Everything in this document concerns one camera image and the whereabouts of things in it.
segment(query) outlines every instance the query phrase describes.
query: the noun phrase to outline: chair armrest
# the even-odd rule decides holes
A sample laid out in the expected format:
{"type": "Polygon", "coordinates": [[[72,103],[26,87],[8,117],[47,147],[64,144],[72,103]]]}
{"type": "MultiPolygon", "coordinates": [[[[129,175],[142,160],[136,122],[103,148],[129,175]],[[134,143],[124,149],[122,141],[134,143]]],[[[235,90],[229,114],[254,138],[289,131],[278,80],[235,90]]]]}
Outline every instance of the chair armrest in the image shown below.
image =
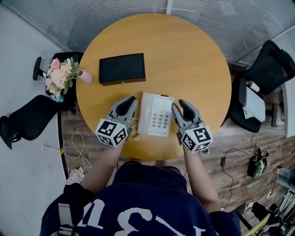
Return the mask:
{"type": "Polygon", "coordinates": [[[43,76],[43,73],[45,73],[43,70],[40,69],[41,60],[42,60],[42,57],[38,57],[35,62],[34,71],[33,71],[33,80],[37,80],[38,75],[43,76]]]}
{"type": "Polygon", "coordinates": [[[247,81],[244,78],[240,79],[239,101],[243,106],[246,105],[246,101],[247,101],[247,81]]]}
{"type": "Polygon", "coordinates": [[[276,127],[277,123],[277,106],[275,104],[272,105],[272,110],[265,111],[266,116],[271,116],[271,126],[276,127]]]}
{"type": "Polygon", "coordinates": [[[295,76],[295,63],[289,53],[282,50],[277,58],[277,61],[285,70],[288,78],[292,79],[295,76]]]}

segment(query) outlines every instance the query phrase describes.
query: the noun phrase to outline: bag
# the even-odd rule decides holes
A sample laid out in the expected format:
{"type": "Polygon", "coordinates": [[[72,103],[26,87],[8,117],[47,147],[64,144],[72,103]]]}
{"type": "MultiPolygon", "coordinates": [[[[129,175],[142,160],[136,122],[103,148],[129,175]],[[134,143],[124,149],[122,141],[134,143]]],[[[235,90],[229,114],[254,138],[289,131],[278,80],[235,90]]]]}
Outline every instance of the bag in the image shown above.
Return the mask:
{"type": "Polygon", "coordinates": [[[267,151],[257,149],[257,154],[249,161],[247,174],[252,178],[258,178],[262,175],[267,166],[266,158],[269,156],[267,151]]]}

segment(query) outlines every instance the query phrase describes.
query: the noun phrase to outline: power adapter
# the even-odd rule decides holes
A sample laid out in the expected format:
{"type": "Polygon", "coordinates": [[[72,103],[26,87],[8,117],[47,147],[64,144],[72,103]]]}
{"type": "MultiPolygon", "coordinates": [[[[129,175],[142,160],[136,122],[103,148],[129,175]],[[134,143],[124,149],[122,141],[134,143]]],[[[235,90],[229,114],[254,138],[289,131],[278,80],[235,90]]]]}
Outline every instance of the power adapter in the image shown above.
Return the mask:
{"type": "Polygon", "coordinates": [[[221,158],[221,163],[220,163],[220,165],[221,165],[221,168],[223,169],[224,166],[225,166],[225,157],[221,158]]]}

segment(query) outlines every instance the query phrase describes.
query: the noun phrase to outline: person's arm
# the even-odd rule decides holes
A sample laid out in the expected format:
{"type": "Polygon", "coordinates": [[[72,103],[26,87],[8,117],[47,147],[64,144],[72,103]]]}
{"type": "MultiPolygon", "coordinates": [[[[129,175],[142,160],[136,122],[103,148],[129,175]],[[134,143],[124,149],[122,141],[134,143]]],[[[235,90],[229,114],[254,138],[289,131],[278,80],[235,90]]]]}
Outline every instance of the person's arm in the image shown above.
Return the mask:
{"type": "Polygon", "coordinates": [[[199,199],[208,213],[220,211],[217,190],[198,153],[191,153],[185,146],[183,151],[193,195],[199,199]]]}
{"type": "Polygon", "coordinates": [[[117,147],[106,147],[101,157],[92,165],[91,170],[82,180],[83,188],[97,194],[106,187],[116,167],[124,143],[125,141],[121,142],[117,147]]]}

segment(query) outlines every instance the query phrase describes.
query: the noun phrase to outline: black box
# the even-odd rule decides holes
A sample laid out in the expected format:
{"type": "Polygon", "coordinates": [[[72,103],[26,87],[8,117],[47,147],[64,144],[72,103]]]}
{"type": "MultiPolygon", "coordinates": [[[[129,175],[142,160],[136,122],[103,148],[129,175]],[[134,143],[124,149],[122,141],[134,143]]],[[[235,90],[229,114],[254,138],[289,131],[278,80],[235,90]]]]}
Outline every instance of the black box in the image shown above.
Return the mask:
{"type": "Polygon", "coordinates": [[[100,59],[99,82],[106,85],[146,81],[143,53],[100,59]]]}

